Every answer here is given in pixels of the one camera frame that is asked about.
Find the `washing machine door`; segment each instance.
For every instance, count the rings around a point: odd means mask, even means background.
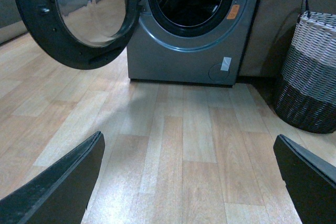
[[[139,0],[16,0],[22,20],[42,49],[72,68],[114,60],[138,23]]]

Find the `white label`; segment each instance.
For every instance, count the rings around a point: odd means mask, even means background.
[[[221,71],[229,71],[232,58],[224,57]]]

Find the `laundry basket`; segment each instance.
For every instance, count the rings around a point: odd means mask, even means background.
[[[336,130],[336,15],[310,12],[308,0],[278,78],[274,109],[299,129]]]

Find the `basket handle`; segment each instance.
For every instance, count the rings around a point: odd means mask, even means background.
[[[308,11],[308,18],[310,18],[310,11],[309,11],[309,2],[308,0],[302,0],[301,4],[301,12],[298,16],[298,23],[300,22],[301,16],[304,14],[304,12]]]

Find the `door glass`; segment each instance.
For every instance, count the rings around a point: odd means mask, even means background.
[[[127,0],[56,0],[66,29],[79,42],[104,47],[120,36]]]

